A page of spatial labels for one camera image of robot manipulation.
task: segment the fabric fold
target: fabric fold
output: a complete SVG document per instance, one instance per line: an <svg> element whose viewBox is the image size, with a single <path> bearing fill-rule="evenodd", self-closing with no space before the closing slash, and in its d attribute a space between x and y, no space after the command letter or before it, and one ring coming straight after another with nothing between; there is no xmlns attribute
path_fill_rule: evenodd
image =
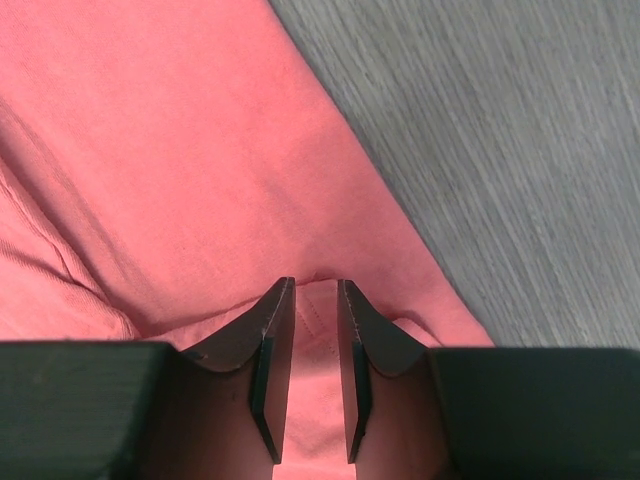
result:
<svg viewBox="0 0 640 480"><path fill-rule="evenodd" d="M284 464L352 478L335 280L429 345L490 345L264 0L8 0L0 337L213 333L299 281Z"/></svg>

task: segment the gray floor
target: gray floor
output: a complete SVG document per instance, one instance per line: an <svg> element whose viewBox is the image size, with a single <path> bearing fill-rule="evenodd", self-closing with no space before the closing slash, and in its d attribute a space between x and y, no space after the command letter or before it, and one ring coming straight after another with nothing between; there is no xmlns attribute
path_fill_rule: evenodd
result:
<svg viewBox="0 0 640 480"><path fill-rule="evenodd" d="M640 347L640 2L272 4L498 343Z"/></svg>

